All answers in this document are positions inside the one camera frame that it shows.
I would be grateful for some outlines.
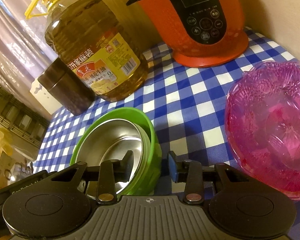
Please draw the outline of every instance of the large plastic cooking oil bottle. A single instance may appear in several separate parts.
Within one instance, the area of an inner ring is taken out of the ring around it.
[[[48,13],[46,42],[93,91],[108,101],[132,94],[145,81],[148,64],[102,0],[42,0]]]

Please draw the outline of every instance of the green bowl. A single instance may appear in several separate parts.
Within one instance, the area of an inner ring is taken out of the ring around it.
[[[149,195],[157,183],[161,174],[162,152],[154,127],[146,114],[133,107],[121,107],[115,109],[96,120],[84,133],[76,145],[70,160],[70,165],[76,163],[78,151],[90,132],[99,124],[109,119],[125,119],[139,125],[148,135],[151,147],[147,158],[143,158],[140,172],[136,174],[129,184],[119,193],[120,195]]]

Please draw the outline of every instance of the appliance base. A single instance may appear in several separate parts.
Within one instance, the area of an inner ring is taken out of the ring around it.
[[[248,43],[249,41],[247,34],[245,32],[242,32],[239,35],[237,42],[233,48],[226,51],[220,51],[218,55],[212,57],[188,57],[176,51],[173,51],[172,57],[176,62],[187,67],[214,67],[227,63],[240,56],[247,49]]]

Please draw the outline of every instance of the red logo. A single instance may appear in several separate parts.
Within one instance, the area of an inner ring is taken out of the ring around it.
[[[79,68],[77,68],[76,74],[79,77],[83,77],[86,73],[93,72],[93,71],[95,71],[94,62],[88,62],[86,64],[81,65]]]

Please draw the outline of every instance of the blue and white checkered tablecloth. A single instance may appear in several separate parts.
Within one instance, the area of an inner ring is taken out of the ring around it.
[[[197,160],[205,166],[225,162],[237,166],[227,144],[224,128],[226,95],[235,80],[260,61],[294,60],[276,42],[247,28],[249,48],[237,59],[213,68],[188,68],[171,58],[166,44],[144,54],[153,67],[143,87],[125,100],[110,103],[98,99],[82,115],[59,109],[45,135],[34,171],[60,171],[69,166],[75,145],[85,130],[100,116],[123,107],[136,107],[152,121],[162,148],[162,176],[155,194],[174,194],[184,183],[172,183],[165,160],[169,150],[182,159]],[[300,201],[290,237],[300,240]]]

